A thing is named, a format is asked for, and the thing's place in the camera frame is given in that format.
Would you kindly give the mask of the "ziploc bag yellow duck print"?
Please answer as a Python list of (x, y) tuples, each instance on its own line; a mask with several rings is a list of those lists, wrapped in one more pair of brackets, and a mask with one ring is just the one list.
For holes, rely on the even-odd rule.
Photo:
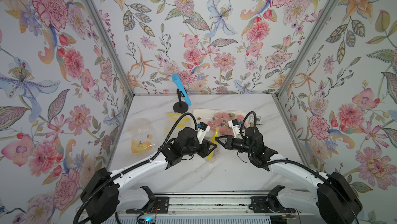
[(127, 133), (133, 155), (148, 153), (154, 149), (154, 132), (148, 119), (141, 118), (129, 124)]

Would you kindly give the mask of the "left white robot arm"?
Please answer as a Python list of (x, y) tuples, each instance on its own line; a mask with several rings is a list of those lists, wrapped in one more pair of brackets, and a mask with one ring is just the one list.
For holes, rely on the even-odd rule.
[(81, 193), (82, 205), (73, 223), (101, 224), (118, 211), (134, 208), (149, 211), (155, 196), (147, 186), (131, 194), (126, 191), (139, 181), (177, 165), (184, 156), (208, 157), (217, 146), (204, 136), (202, 129), (187, 127), (176, 138), (167, 136), (158, 151), (146, 160), (111, 172), (105, 168), (98, 170)]

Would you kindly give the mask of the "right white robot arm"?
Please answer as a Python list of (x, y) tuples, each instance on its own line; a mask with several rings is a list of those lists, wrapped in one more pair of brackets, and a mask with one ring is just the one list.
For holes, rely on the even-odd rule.
[(315, 171), (290, 160), (267, 147), (256, 127), (246, 129), (242, 138), (236, 135), (216, 137), (225, 149), (246, 153), (256, 168), (281, 175), (304, 190), (278, 185), (267, 195), (268, 207), (293, 208), (319, 216), (328, 224), (356, 224), (362, 203), (344, 176)]

